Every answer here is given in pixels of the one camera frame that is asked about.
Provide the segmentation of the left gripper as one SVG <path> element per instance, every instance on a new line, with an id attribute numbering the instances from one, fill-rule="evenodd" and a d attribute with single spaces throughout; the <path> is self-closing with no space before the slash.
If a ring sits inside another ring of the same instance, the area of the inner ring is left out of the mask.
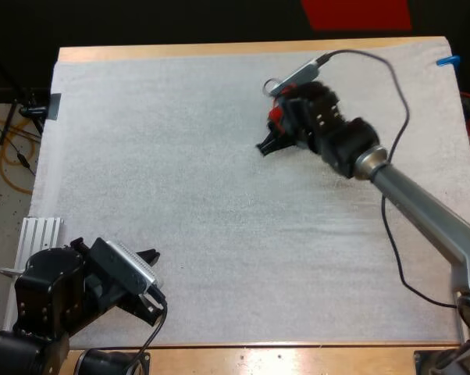
<path id="1" fill-rule="evenodd" d="M 164 316 L 166 297 L 154 291 L 157 250 L 132 252 L 100 237 L 90 247 L 79 237 L 70 247 L 82 258 L 84 317 L 99 317 L 117 306 L 153 327 Z"/>

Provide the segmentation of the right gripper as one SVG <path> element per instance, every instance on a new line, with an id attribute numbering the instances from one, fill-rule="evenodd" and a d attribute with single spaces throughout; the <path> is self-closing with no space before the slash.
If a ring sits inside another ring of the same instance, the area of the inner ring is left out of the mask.
<path id="1" fill-rule="evenodd" d="M 343 117 L 336 93 L 319 81 L 285 87 L 273 99 L 272 131 L 257 149 L 262 156 L 298 146 L 314 153 L 321 141 Z"/>

